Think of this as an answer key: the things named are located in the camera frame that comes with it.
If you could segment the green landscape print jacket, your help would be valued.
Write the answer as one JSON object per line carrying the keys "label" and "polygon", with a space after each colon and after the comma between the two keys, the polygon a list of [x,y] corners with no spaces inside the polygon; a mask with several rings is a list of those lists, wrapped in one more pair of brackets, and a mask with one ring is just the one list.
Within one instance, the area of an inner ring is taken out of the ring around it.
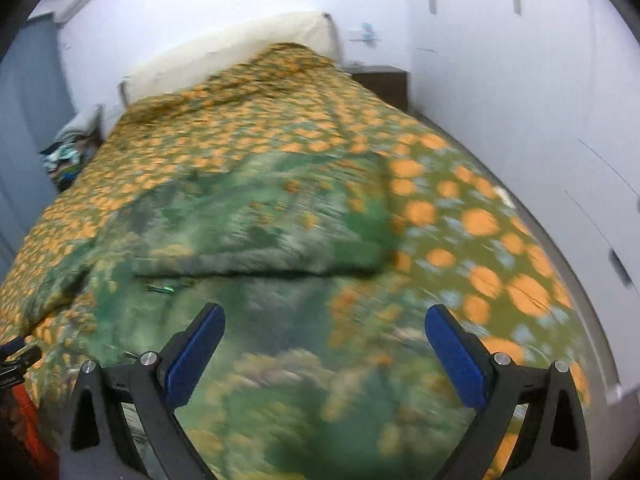
{"label": "green landscape print jacket", "polygon": [[144,193],[44,280],[34,386],[60,446],[83,360],[162,348],[206,302],[224,339],[178,417],[221,479],[428,478],[472,413],[422,330],[444,304],[523,363],[511,215],[458,152],[255,155]]}

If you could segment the pile of clothes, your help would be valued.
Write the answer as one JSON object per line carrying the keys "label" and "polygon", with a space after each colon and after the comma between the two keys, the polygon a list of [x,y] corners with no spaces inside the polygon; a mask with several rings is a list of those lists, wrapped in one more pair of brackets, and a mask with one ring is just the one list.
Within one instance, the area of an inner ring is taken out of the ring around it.
{"label": "pile of clothes", "polygon": [[75,136],[54,142],[39,153],[42,166],[58,192],[62,193],[74,184],[102,144],[101,138]]}

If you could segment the orange knitted blanket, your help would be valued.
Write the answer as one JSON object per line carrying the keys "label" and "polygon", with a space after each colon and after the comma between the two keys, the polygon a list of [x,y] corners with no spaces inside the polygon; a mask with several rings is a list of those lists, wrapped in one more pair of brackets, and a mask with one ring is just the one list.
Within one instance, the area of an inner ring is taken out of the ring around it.
{"label": "orange knitted blanket", "polygon": [[17,430],[18,440],[25,445],[36,473],[40,479],[57,479],[60,460],[58,454],[40,436],[39,418],[34,402],[24,385],[13,387],[11,396],[17,403],[17,422],[20,427]]}

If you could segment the green orange floral quilt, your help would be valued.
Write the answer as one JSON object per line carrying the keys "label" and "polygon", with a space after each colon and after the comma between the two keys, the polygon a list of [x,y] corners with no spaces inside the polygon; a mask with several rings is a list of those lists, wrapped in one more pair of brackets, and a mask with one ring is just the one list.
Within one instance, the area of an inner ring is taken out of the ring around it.
{"label": "green orange floral quilt", "polygon": [[[2,285],[2,337],[24,336],[42,351],[25,384],[40,436],[46,441],[34,382],[58,324],[52,314],[29,314],[27,305],[48,273],[122,207],[160,185],[192,174],[224,174],[255,155],[416,158],[448,150],[490,183],[442,136],[298,44],[275,44],[190,89],[131,105],[73,186],[28,233]],[[580,400],[588,403],[586,337],[570,296],[520,216],[491,186],[512,217],[503,247],[521,269],[511,294],[520,321],[512,337],[527,358],[515,363],[547,367],[566,361]]]}

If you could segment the striped grey pillow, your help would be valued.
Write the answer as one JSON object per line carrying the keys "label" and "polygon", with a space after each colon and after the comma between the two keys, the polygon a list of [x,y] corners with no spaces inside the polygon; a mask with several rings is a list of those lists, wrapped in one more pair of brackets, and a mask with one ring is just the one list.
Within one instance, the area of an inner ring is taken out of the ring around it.
{"label": "striped grey pillow", "polygon": [[102,139],[103,105],[83,108],[55,135],[55,142],[72,142],[77,139]]}

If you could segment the blue curtain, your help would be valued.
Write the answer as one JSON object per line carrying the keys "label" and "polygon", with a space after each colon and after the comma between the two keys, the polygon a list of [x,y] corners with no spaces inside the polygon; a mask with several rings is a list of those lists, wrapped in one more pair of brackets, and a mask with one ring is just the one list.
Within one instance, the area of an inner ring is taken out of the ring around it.
{"label": "blue curtain", "polygon": [[75,116],[50,14],[21,28],[1,61],[1,274],[58,195],[40,153]]}

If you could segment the dark wooden nightstand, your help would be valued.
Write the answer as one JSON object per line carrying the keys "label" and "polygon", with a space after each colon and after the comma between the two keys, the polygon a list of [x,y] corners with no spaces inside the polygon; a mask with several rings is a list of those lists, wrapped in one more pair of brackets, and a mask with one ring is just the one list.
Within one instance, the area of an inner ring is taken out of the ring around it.
{"label": "dark wooden nightstand", "polygon": [[387,104],[402,112],[409,109],[409,73],[406,70],[388,65],[356,65],[346,67],[345,72]]}

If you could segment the white wardrobe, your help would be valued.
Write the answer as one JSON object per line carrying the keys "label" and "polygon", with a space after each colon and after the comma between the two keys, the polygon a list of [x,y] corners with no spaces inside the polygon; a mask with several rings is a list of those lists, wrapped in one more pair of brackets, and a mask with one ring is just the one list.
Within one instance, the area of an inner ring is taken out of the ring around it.
{"label": "white wardrobe", "polygon": [[420,113],[526,208],[590,338],[593,474],[639,433],[639,45],[610,0],[408,0]]}

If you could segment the cream padded headboard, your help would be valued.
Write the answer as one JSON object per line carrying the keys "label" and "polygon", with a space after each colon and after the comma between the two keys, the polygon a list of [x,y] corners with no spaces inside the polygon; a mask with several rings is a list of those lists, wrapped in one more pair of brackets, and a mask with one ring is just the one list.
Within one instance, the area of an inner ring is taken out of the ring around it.
{"label": "cream padded headboard", "polygon": [[284,14],[243,25],[220,36],[187,41],[153,56],[122,78],[123,106],[148,96],[189,88],[227,68],[249,61],[272,44],[302,44],[336,64],[343,63],[338,31],[326,12]]}

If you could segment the white wall socket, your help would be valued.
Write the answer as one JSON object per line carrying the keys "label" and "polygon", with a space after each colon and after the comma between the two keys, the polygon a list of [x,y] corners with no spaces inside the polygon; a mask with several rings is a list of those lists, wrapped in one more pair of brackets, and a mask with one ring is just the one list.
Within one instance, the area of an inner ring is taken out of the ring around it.
{"label": "white wall socket", "polygon": [[353,44],[363,44],[367,48],[375,48],[381,41],[375,27],[367,22],[363,22],[359,28],[349,29],[347,39]]}

